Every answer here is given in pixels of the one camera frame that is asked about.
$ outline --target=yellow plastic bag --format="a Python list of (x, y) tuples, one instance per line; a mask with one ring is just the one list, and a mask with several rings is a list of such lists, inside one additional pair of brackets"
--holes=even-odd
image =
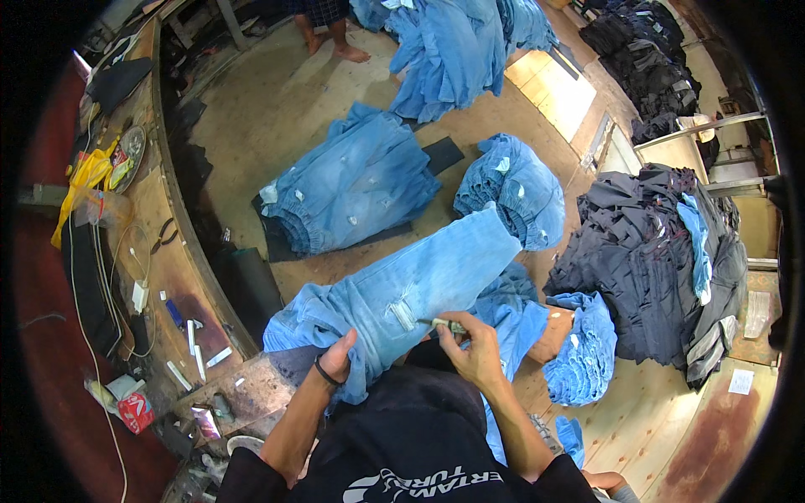
[(76, 199), (77, 188), (93, 188), (104, 180), (104, 178), (112, 171), (112, 163), (109, 156), (112, 155), (115, 146), (118, 144), (120, 137), (114, 139), (109, 148), (106, 150), (95, 149), (92, 154), (87, 156), (83, 161), (79, 162), (78, 167), (74, 170), (70, 178), (70, 188), (67, 192), (67, 197), (61, 204), (59, 211), (59, 223), (56, 225), (56, 230), (53, 231), (51, 236), (51, 244), (56, 248), (61, 249), (61, 228), (64, 222), (67, 221), (70, 212), (73, 210), (73, 203)]

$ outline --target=hand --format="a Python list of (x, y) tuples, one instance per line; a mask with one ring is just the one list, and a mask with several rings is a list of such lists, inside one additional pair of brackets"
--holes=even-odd
[(487, 324), (466, 311), (449, 311), (438, 315), (443, 320), (459, 322), (467, 329), (470, 339), (466, 349), (459, 347), (459, 341), (445, 325), (436, 325), (439, 345), (456, 367), (459, 375), (478, 386), (484, 395), (492, 392), (506, 376), (501, 369), (500, 349), (497, 346), (497, 332)]
[(319, 365), (323, 371), (338, 382), (346, 382), (349, 376), (349, 356), (347, 353), (355, 345), (357, 330), (350, 328), (347, 335), (341, 337), (321, 355)]

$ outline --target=checkered shorts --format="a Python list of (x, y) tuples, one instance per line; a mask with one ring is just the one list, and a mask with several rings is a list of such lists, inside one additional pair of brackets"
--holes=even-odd
[(285, 0), (289, 14), (305, 14), (314, 27), (333, 24), (349, 14), (349, 0)]

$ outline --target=black t-shirt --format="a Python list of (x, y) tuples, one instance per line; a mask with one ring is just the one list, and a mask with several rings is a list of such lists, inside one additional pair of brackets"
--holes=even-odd
[(365, 404), (326, 430), (307, 476), (293, 489), (253, 452), (239, 447), (217, 500), (597, 503), (568, 455), (556, 457), (533, 484), (498, 463), (485, 441), (480, 394), (466, 381), (404, 368), (384, 374)]

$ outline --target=person's left hand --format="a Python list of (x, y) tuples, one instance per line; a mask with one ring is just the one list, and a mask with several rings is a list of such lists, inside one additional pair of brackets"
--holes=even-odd
[(347, 335), (341, 337), (321, 355), (319, 365), (323, 371), (338, 382), (346, 382), (349, 376), (349, 357), (347, 353), (355, 345), (357, 330), (350, 328)]

